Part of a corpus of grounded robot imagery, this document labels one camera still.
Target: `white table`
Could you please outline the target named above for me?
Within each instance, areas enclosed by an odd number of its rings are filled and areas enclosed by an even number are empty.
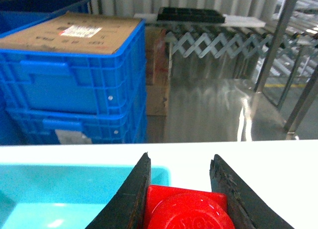
[[[0,147],[0,163],[127,164],[144,152],[165,166],[171,186],[211,191],[210,162],[219,154],[271,207],[296,229],[318,228],[318,140],[190,144]]]

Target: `red bottle cap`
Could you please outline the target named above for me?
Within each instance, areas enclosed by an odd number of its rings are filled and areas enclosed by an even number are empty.
[[[225,194],[151,185],[144,229],[235,229],[226,200]]]

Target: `black tray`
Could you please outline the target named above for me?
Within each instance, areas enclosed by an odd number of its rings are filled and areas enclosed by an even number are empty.
[[[225,17],[213,9],[161,7],[157,20],[224,23]]]

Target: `shiny floor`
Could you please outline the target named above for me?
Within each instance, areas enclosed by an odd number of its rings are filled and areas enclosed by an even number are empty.
[[[190,60],[174,61],[168,116],[148,116],[149,143],[318,139],[317,100],[295,135],[283,129],[303,88],[292,87],[278,111],[263,93],[252,91],[252,80],[230,79],[233,62],[226,64],[224,68],[220,61],[210,62],[214,75],[206,77],[206,67],[194,69]],[[264,92],[279,99],[282,86],[268,87]]]

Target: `crate handle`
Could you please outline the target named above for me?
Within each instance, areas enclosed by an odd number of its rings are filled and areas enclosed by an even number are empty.
[[[28,74],[71,76],[71,70],[67,63],[51,63],[22,60],[20,62],[22,71]]]
[[[44,119],[42,123],[43,123],[43,127],[47,130],[65,130],[65,131],[83,132],[83,125],[81,122]]]

